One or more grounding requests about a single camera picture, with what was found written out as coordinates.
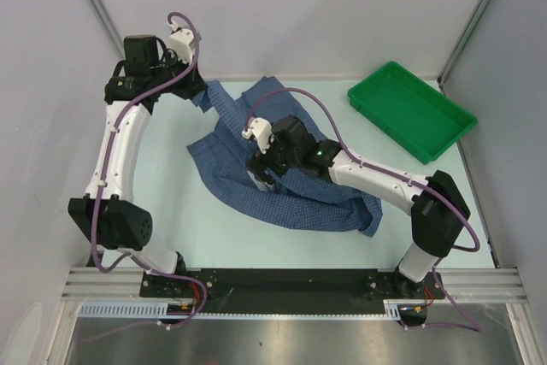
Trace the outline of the blue checkered long sleeve shirt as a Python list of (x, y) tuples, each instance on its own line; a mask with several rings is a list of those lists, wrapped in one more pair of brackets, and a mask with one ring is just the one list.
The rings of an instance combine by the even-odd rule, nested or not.
[(263, 189), (248, 172), (246, 163), (256, 150), (242, 137), (249, 112), (270, 122), (294, 115), (316, 139), (325, 137), (300, 102), (283, 88), (276, 78), (264, 77), (232, 98), (220, 81), (212, 80), (193, 98), (203, 112), (213, 109), (219, 116), (213, 132), (187, 147), (202, 182), (226, 205), (267, 223), (293, 230), (357, 230), (372, 237), (383, 216), (377, 197), (311, 179), (295, 169)]

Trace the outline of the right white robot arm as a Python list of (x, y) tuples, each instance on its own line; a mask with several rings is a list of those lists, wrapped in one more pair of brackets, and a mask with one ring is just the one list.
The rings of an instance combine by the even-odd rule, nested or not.
[(412, 243), (394, 276), (395, 289), (403, 297), (415, 297), (424, 289), (426, 275), (448, 256), (470, 217), (449, 174), (409, 174), (370, 162), (337, 141), (316, 139), (293, 115), (275, 123), (252, 118), (242, 136), (256, 142), (247, 167), (264, 185), (271, 186), (276, 177), (296, 169), (312, 179), (371, 194), (408, 215)]

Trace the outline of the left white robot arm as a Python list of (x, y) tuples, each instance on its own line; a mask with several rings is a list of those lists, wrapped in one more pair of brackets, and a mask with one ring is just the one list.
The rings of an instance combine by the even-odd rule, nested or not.
[(197, 68), (197, 35), (174, 29), (164, 43), (152, 35), (128, 36), (125, 57), (105, 86), (106, 121), (97, 164), (85, 193), (73, 197), (68, 213), (91, 243), (116, 250), (152, 272), (162, 272), (159, 286), (177, 297), (187, 290), (189, 276), (182, 255), (153, 234), (149, 211), (134, 202), (133, 180), (139, 147), (153, 109), (163, 94), (190, 100), (206, 89)]

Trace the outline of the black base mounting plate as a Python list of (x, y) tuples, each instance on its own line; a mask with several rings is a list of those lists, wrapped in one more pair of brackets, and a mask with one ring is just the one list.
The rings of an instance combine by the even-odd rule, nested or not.
[(377, 269), (201, 268), (187, 273), (206, 291), (204, 314), (378, 314), (385, 300), (444, 300), (431, 274), (416, 285)]

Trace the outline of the green plastic tray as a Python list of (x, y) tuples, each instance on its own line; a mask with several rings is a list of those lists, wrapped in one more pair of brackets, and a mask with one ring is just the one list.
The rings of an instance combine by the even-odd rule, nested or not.
[(352, 108), (424, 165), (438, 160), (478, 122), (397, 62), (386, 63), (347, 95)]

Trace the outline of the aluminium frame rail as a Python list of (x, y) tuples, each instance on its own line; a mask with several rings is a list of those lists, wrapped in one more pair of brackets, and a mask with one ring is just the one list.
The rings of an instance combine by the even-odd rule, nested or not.
[[(527, 300), (515, 268), (439, 268), (444, 289), (458, 303), (524, 303)], [(62, 291), (67, 301), (132, 301), (138, 299), (142, 272), (122, 268), (101, 274), (95, 268), (74, 268)]]

